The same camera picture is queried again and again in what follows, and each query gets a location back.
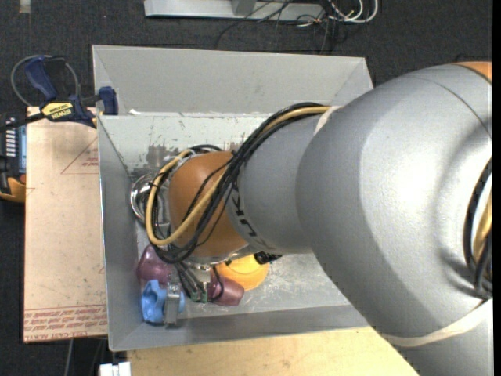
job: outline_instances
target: cable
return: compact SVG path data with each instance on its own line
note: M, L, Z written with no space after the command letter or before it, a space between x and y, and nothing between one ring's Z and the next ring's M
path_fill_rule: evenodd
M334 16L330 16L331 20L340 20L341 22L346 22L346 23L351 23L351 24L365 24L374 19L374 17L377 15L377 12L379 11L379 2L378 0L373 0L373 11L371 14L365 18L364 20L359 20L359 17L363 13L363 1L362 0L357 0L359 2L359 12L355 16L351 16L351 14L345 15L343 14L338 8L337 5L334 3L333 0L327 0L330 4L330 7L333 9L333 13L335 14Z
M189 154L189 150L184 150L178 156L176 156L172 161L166 164L161 170L159 175L155 178L152 184L152 193L150 193L148 204L146 207L146 232L150 242L155 249L155 252L167 263L179 263L187 259L193 251L196 249L198 244L198 239L200 235L207 227L213 214L215 213L219 202L227 193L228 188L236 181L236 177L239 174L242 165L250 158L252 153L274 132L283 126L288 125L293 121L297 121L300 118L305 118L314 114L324 113L329 107L324 107L317 103L299 103L283 109L267 120L265 120L252 134L243 142L235 156L229 161L226 166L226 170L221 175L217 182L208 190L202 200L193 208L191 214L186 217L186 220L182 222L179 228L172 233L168 238L159 240L155 235L152 228L152 208L154 197L156 196L156 191L162 182L163 177L168 174L175 164L181 160L184 156ZM172 242L178 239L178 237L186 231L186 228L191 225L194 221L194 217L198 215L199 212L204 208L204 212L200 217L200 220L196 226L196 231L191 237L191 239L183 247L179 248L171 245ZM168 244L168 249L165 251L160 248L159 245Z
M18 61L14 65L14 67L12 68L12 70L10 71L10 85L12 86L13 91L14 91L14 93L16 93L16 96L19 98L19 100L21 102L23 102L24 104L26 104L26 106L28 106L28 107L33 107L33 106L36 106L36 105L34 105L34 104L28 102L26 99L24 99L24 97L19 92L19 89L16 86L16 72L17 72L17 70L19 69L19 67L21 65L25 64L29 60L32 60L32 59L34 59L36 57L40 57L40 56L44 56L44 57L46 57L48 59L53 58L53 56L40 55L40 54L33 55L33 56L28 56L28 57L24 57L23 59L21 59L20 61ZM73 67L69 63L67 63L66 61L65 61L64 65L71 72L71 75L73 75L74 84L75 84L75 91L74 92L75 92L76 96L80 97L80 81L78 80L77 73L75 72L75 70L73 69Z
M261 5L260 7L257 7L254 11L252 11L251 13L247 14L245 17L243 18L239 18L237 20L237 22L235 23L232 23L231 25L229 25L227 28L225 28L218 36L218 39L216 40L215 42L215 45L214 45L214 48L217 50L218 47L219 47L219 43L221 42L222 40L222 37L225 35L226 32L228 32L230 29L232 29L233 27L236 27L237 25L240 25L244 20L248 20L251 16L253 16L255 13L257 13L258 11L262 10L263 8L265 8L266 6L270 5L271 3L274 3L274 2L277 2L277 0L270 0L269 2L266 2L265 4ZM287 1L285 1L283 3L283 6L276 10L273 14L270 14L267 16L267 19L271 18L271 16L275 16L277 13L281 13L283 9L285 9L285 5L287 4Z
M478 260L475 260L475 255L473 253L473 245L475 241L473 241L472 234L474 231L474 217L478 212L478 205L480 203L479 199L482 195L482 191L486 187L485 184L489 181L491 175L492 159L489 160L485 166L484 171L482 172L481 177L472 193L463 229L464 258L473 276L475 291L482 298L492 297L492 222L489 232L483 239Z
M227 189L235 182L236 177L239 174L240 168L242 165L250 158L252 153L274 132L278 131L282 127L288 125L291 122L299 120L301 118L306 118L310 115L313 115L312 112L300 112L294 116L287 116L287 119L280 119L281 121L275 122L274 125L270 128L269 125L274 122L274 120L278 119L281 116L285 116L286 114L292 113L298 108L302 107L315 106L321 109L317 109L316 113L322 113L328 110L328 107L323 107L317 103L300 103L299 105L294 105L285 110L281 110L279 113L272 115L269 119L267 119L258 129L256 129L253 134L243 143L243 145L239 148L236 157L233 159L231 164L225 171L225 174L220 178L219 182L215 184L217 188L214 191L211 200L206 207L202 217L197 225L196 232L191 238L191 240L185 244L182 248L174 248L170 246L170 249L174 252L170 252L174 255L169 255L169 252L163 251L161 249L155 249L157 254L167 263L176 263L178 261L182 261L187 259L191 253L195 250L197 246L197 241L208 222L210 221L212 215L214 214L219 202L222 197L226 193Z
M68 376L70 374L70 363L71 363L71 356L73 354L73 344L74 340L70 340L70 344L68 345L68 354L66 357L66 365L64 366L64 376Z
M350 22L354 24L366 24L374 19L374 17L377 15L377 12L379 11L379 2L377 0L373 0L373 12L370 14L369 17L367 17L365 20L351 20Z

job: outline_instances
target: black cable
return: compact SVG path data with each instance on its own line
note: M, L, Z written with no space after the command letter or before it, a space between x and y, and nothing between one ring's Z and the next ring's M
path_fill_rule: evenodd
M236 180L240 168L251 157L252 153L255 152L255 150L274 132L290 124L291 122L298 121L305 117L309 117L311 114L306 114L304 116L298 116L290 120L282 121L277 125L273 126L268 131L263 132L264 129L268 127L268 125L270 125L277 118L290 112L293 112L299 108L321 107L321 106L322 105L318 103L310 103L310 102L294 104L290 107L282 109L277 113L273 114L272 116L267 118L257 129L255 129L252 132L252 134L240 146L240 148L235 154L235 157L231 160L230 164L226 168L225 173L223 174L218 186L216 187L214 194L209 200L209 203L205 208L204 213L202 214L200 221L197 224L196 231L192 236L192 238L190 239L190 241L188 241L188 243L186 243L181 248L178 247L174 248L171 245L169 245L170 248L169 251L165 251L159 248L158 246L154 245L155 251L160 256L160 258L167 263L179 263L183 260L186 260L196 249L198 238L200 237L205 227L207 226L208 222L210 221L212 215L214 214L225 192Z
M180 255L180 256L178 256L178 257L176 257L176 258L172 258L172 257L169 258L167 255L162 255L163 259L167 259L166 262L182 261L182 260L187 259L191 255L191 253L193 253L193 251L195 250L195 248L197 246L196 242L197 242L198 238L200 237L200 235L202 234L202 232L204 231L204 229L207 226L208 222L210 221L211 216L214 214L215 209L217 208L219 202L222 199L222 195L231 186L231 184L236 180L236 177L239 174L241 166L250 158L250 156L252 155L252 153L255 152L255 150L268 137L270 137L271 134L275 133L276 131L278 131L279 129L285 127L286 125L289 125L290 123L298 121L298 120L300 120L302 118L305 118L305 117L309 117L309 115L306 114L305 116L300 116L300 117L297 117L297 118L294 118L294 119L283 121L283 122L280 122L279 124L275 125L273 128L271 128L267 132L265 132L256 141L256 143L254 143L250 147L250 149L244 151L244 155L241 157L241 160L238 162L238 164L233 165L233 166L230 165L227 168L227 176L224 177L224 179L222 179L222 181L220 181L220 183L218 184L218 188L214 192L214 195L211 198L210 203L208 204L205 212L202 214L202 218L200 219L200 221L199 221L199 223L197 225L195 234L193 235L192 239L187 244L185 244L184 247L180 248L180 252L185 252L185 253L182 254L182 255Z
M475 288L479 293L482 293L485 288L485 271L492 261L492 230L489 232L484 246L482 247L480 257L477 263L477 269L475 270Z
M216 175L217 172L221 171L224 167L226 167L229 162L231 161L232 159L230 159L229 161L227 161L226 163L224 163L222 166L216 168L211 174L209 174L205 180L200 184L200 187L198 188L198 191L196 192L195 194L195 197L192 199L191 203L189 204L189 207L188 207L188 210L186 210L186 213L184 215L184 217L182 218L182 222L184 222L186 220L186 218L190 215L190 213L192 212L193 208L195 207L195 204L196 202L198 201L198 198L200 197L200 195L202 194L202 191L204 190L205 186L207 185L207 183L209 182L209 180L214 177Z
M222 205L221 211L219 212L218 218L214 222L214 225L212 226L211 231L209 231L209 234L205 237L205 239L202 242L200 242L199 244L196 245L197 248L204 245L205 243L207 243L207 241L209 241L209 238L211 238L212 233L214 232L219 221L221 220L222 214L225 212L225 208L228 205L228 201L229 201L230 197L231 197L231 194L228 193L228 196L225 199L225 203Z
M265 4L261 5L260 7L257 7L254 11L252 11L251 13L247 14L246 16L242 17L242 18L239 18L237 20L237 22L235 23L232 23L231 25L229 25L227 28L225 28L218 36L215 44L214 44L214 49L217 50L218 47L219 47L219 43L221 42L222 40L222 37L226 34L226 32L228 32L230 29L240 25L243 21L245 20L248 20L251 16L253 16L255 13L257 13L258 11L262 10L263 8L265 8L267 5L270 5L271 3L274 3L274 2L277 2L277 0L270 0L269 2L266 2ZM279 10L276 10L274 13L273 13L273 16L275 16L277 13L279 13Z
M463 254L468 268L470 269L474 278L474 286L480 295L492 297L492 280L485 277L485 271L492 265L492 230L486 238L478 263L475 262L473 247L472 247L472 230L475 213L478 210L478 199L481 192L485 187L485 182L492 174L492 159L488 161L481 176L477 182L476 187L472 193L470 204L468 206L467 216L463 228Z

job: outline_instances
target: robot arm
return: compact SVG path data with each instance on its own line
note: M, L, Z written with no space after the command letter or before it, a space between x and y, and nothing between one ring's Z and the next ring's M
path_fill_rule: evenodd
M157 253L217 262L313 251L421 375L493 374L492 231L481 231L492 229L491 67L407 74L330 110L320 129L327 108L294 107L232 156L187 161L170 178L171 187L192 183L169 194L171 231L188 220L186 202L199 199L196 226ZM472 247L477 289L463 246Z

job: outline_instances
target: wire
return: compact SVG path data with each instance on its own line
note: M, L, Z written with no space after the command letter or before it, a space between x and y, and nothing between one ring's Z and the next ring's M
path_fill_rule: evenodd
M373 12L365 20L350 20L350 22L354 24L366 24L372 21L376 17L377 12L379 11L379 2L377 0L373 0L373 5L374 5Z
M33 107L36 105L28 102L26 99L24 99L23 95L21 95L19 89L16 86L16 72L20 66L22 66L23 64L25 64L29 60L32 60L32 59L34 59L36 57L40 57L40 56L44 56L45 58L48 58L48 59L53 58L53 56L40 55L40 54L35 54L33 56L27 56L27 57L24 57L23 59L21 59L20 61L18 61L14 65L12 70L10 71L10 85L12 86L13 91L14 91L14 93L16 93L16 96L19 98L19 100L21 102L23 102L24 104L26 104L26 106L28 106L28 107ZM71 72L71 75L73 75L74 84L75 84L75 95L80 97L80 81L78 80L77 73L75 72L73 67L69 63L67 63L66 61L65 61L64 65Z
M373 10L371 14L365 18L364 20L359 20L359 17L363 13L363 1L362 0L357 0L359 3L359 12L355 16L351 16L351 13L348 15L343 14L338 8L337 5L335 4L334 0L327 0L330 4L330 7L333 10L333 14L330 16L331 20L340 20L341 22L345 23L351 23L351 24L366 24L370 21L372 21L375 16L377 15L379 11L379 2L378 0L373 0Z
M254 11L252 11L251 13L247 14L245 17L243 18L239 18L237 20L237 22L235 23L232 23L231 25L229 25L227 28L225 28L218 36L218 39L216 40L215 42L215 45L214 45L214 48L217 50L218 47L219 47L219 43L221 42L222 40L222 37L226 34L226 32L228 32L230 29L240 25L243 21L245 20L248 20L251 16L253 16L255 13L259 12L260 10L262 10L263 8L265 8L266 6L274 3L274 2L277 2L278 0L270 0L269 2L266 2L265 4L257 7ZM285 1L282 5L282 7L280 9L277 9L274 13L266 16L266 19L268 20L269 18L275 16L276 14L280 14L284 9L285 7L288 5L288 1Z
M71 339L70 344L68 345L68 354L66 357L66 365L64 367L64 376L68 376L68 374L70 374L70 363L71 363L71 357L73 354L73 344L74 344L74 340Z
M315 110L308 111L298 111L298 109L316 107ZM196 231L190 241L186 243L182 248L169 246L169 251L164 251L159 248L155 248L155 251L167 263L181 262L187 259L191 253L196 249L198 238L204 231L205 227L211 220L219 202L227 193L227 189L236 181L236 177L240 172L240 168L245 164L252 153L274 132L278 131L282 127L290 124L291 122L297 121L301 118L306 118L314 114L324 113L329 107L324 107L317 103L299 103L298 105L293 105L284 110L273 114L266 121L264 121L247 139L244 141L242 146L236 152L236 156L231 160L231 163L225 170L225 173L220 177L217 183L214 184L216 187L213 191L207 192L204 197L207 198L210 195L210 200L207 207L202 214L200 221L197 224Z
M482 298L492 297L492 224L489 232L483 240L478 259L475 259L473 253L474 241L472 231L474 228L474 217L478 213L479 199L482 190L492 174L492 159L489 160L481 174L480 179L472 193L470 205L468 207L466 221L463 230L463 252L464 258L473 276L475 291Z

